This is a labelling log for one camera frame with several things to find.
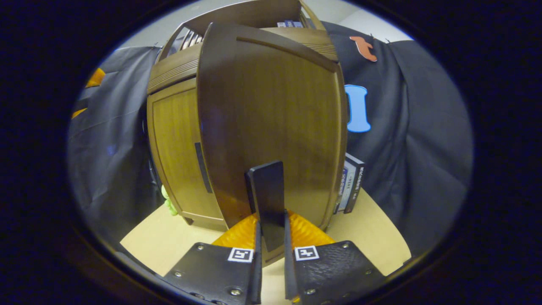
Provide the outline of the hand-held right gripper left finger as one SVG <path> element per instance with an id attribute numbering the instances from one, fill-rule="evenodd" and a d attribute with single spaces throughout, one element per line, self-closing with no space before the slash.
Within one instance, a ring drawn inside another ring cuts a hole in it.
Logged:
<path id="1" fill-rule="evenodd" d="M 260 222 L 252 214 L 213 243 L 194 243 L 163 280 L 200 305 L 259 305 L 261 237 Z"/>

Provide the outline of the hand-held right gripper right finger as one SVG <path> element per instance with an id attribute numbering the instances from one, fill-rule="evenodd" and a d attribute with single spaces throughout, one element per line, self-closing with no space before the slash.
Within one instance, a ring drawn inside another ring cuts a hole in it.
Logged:
<path id="1" fill-rule="evenodd" d="M 387 281 L 354 242 L 336 242 L 292 211 L 284 245 L 286 299 L 294 305 L 361 304 Z"/>

